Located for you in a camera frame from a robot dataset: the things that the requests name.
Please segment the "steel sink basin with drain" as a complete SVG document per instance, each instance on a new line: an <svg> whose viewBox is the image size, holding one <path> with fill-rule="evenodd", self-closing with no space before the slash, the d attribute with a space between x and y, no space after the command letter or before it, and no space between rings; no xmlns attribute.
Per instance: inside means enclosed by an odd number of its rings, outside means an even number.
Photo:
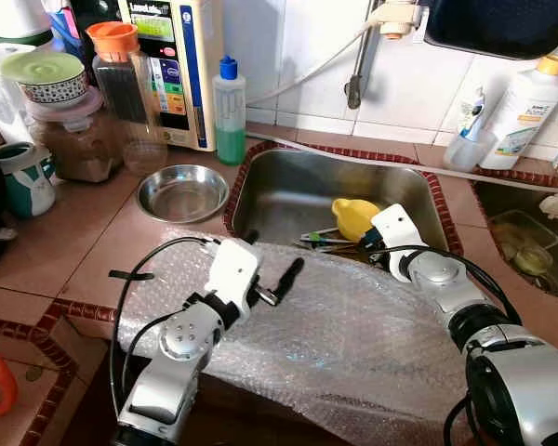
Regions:
<svg viewBox="0 0 558 446"><path fill-rule="evenodd" d="M425 243L461 254L439 178L419 167L401 154L260 144L238 167L222 220L233 235L257 230L263 242L287 245L334 226L331 204L339 197L400 203Z"/></svg>

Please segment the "steel bowl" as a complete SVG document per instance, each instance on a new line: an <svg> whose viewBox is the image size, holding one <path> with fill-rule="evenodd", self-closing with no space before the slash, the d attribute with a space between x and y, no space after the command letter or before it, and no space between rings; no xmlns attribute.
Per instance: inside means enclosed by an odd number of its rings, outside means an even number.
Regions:
<svg viewBox="0 0 558 446"><path fill-rule="evenodd" d="M174 164L139 184L135 204L166 224L199 224L211 219L229 199L229 183L216 170L199 164Z"/></svg>

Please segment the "green detergent bottle blue cap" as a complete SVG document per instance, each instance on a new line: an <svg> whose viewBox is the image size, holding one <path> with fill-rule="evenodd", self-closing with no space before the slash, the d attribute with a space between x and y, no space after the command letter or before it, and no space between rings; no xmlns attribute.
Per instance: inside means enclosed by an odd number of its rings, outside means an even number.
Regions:
<svg viewBox="0 0 558 446"><path fill-rule="evenodd" d="M246 157L246 79L228 55L219 61L212 111L217 158L225 165L241 164Z"/></svg>

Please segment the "clear bubble wrap sheet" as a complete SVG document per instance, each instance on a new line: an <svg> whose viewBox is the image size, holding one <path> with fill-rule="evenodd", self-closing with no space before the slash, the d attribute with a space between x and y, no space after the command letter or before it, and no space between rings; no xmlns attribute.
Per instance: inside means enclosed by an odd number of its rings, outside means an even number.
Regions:
<svg viewBox="0 0 558 446"><path fill-rule="evenodd" d="M184 235L185 250L153 271L129 273L138 284L131 314L166 303L173 311L116 340L149 357L155 377L179 402L133 402L117 395L112 446L177 446L203 374L286 405L352 446L446 446L452 424L445 405L461 398L461 362L445 332L435 330L427 302L390 273L339 256L264 243L262 271L275 275L301 256L291 301L254 310L225 331L198 279L222 239Z"/></svg>

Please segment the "clear plastic cup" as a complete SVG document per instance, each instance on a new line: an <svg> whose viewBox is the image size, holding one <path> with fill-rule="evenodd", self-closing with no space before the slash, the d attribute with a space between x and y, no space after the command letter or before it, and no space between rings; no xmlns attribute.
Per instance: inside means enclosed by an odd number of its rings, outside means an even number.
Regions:
<svg viewBox="0 0 558 446"><path fill-rule="evenodd" d="M471 131L467 136L454 137L442 158L446 169L458 173L473 173L476 166L496 144L495 133L486 130Z"/></svg>

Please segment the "clear plastic food container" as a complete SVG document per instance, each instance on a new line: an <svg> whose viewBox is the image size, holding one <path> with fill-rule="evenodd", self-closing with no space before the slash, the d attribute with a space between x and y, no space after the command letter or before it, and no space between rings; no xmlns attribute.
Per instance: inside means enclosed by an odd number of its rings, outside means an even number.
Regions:
<svg viewBox="0 0 558 446"><path fill-rule="evenodd" d="M550 251L558 237L541 222L522 211L508 211L490 220L493 238L501 254L512 263L512 257L521 246L538 245Z"/></svg>

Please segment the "beige water filter appliance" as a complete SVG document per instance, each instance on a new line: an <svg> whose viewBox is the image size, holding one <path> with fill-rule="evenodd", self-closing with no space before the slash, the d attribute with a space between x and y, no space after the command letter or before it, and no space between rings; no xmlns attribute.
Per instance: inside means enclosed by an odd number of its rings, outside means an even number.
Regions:
<svg viewBox="0 0 558 446"><path fill-rule="evenodd" d="M138 27L152 77L148 98L164 140L214 150L214 80L224 55L222 0L117 0L119 18Z"/></svg>

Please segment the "white bottle orange cap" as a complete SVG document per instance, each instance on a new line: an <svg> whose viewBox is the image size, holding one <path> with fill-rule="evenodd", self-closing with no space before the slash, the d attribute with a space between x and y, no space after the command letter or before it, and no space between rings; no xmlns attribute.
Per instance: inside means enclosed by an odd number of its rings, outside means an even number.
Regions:
<svg viewBox="0 0 558 446"><path fill-rule="evenodd" d="M512 169L556 107L558 55L550 54L541 57L529 71L510 76L491 118L493 145L478 166Z"/></svg>

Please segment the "brown filled jar pink lid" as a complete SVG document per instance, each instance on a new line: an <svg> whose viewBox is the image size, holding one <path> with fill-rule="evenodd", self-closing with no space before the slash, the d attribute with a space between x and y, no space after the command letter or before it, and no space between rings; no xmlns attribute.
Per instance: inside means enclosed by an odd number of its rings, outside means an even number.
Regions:
<svg viewBox="0 0 558 446"><path fill-rule="evenodd" d="M104 108L103 95L89 86L79 102L50 108L29 102L33 143L52 152L55 175L67 181L100 183L123 165L121 123Z"/></svg>

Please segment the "green and white mug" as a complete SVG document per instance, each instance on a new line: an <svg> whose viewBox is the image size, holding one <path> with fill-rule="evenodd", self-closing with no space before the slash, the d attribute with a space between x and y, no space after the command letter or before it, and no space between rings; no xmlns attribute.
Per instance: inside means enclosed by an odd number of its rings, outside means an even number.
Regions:
<svg viewBox="0 0 558 446"><path fill-rule="evenodd" d="M0 146L0 170L7 188L10 212L20 219L41 216L52 208L57 191L45 168L50 153L32 143Z"/></svg>

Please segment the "clear jar orange lid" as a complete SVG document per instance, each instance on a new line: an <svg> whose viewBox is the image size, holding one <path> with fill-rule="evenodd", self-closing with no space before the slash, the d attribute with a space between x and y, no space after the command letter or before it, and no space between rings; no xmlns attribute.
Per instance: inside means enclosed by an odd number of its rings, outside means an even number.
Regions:
<svg viewBox="0 0 558 446"><path fill-rule="evenodd" d="M118 122L126 169L148 176L167 165L168 149L152 92L148 57L140 50L138 27L105 21L86 29L95 47L91 63L106 108Z"/></svg>

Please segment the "dark blue basin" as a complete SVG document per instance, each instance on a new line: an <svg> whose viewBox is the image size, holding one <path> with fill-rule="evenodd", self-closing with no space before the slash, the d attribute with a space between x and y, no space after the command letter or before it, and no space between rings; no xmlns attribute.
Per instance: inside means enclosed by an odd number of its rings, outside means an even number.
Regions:
<svg viewBox="0 0 558 446"><path fill-rule="evenodd" d="M558 47L558 0L433 0L424 41L502 59Z"/></svg>

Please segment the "patterned bowl green lid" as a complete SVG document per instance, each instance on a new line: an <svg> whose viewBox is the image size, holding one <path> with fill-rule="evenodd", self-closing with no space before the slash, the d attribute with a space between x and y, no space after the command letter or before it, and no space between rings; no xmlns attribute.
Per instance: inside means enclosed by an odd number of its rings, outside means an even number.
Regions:
<svg viewBox="0 0 558 446"><path fill-rule="evenodd" d="M75 105L88 90L82 60L61 52L30 51L8 56L0 63L0 76L14 81L30 102L46 107Z"/></svg>

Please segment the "white jar green band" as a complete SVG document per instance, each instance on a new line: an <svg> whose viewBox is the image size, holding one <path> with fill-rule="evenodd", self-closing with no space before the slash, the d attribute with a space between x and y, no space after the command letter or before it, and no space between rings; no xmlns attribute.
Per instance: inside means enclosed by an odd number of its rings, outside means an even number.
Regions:
<svg viewBox="0 0 558 446"><path fill-rule="evenodd" d="M52 24L40 0L0 0L0 43L46 46Z"/></svg>

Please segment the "wall tap dark spout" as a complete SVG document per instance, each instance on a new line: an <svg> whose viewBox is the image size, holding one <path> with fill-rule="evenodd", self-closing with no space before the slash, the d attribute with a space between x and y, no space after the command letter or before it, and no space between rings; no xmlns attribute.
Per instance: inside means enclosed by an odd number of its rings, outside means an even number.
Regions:
<svg viewBox="0 0 558 446"><path fill-rule="evenodd" d="M382 38L398 41L418 30L421 21L422 7L419 0L369 0L367 17L357 33L360 46L352 65L352 75L344 85L348 107L356 110L363 101L365 53L374 30Z"/></svg>

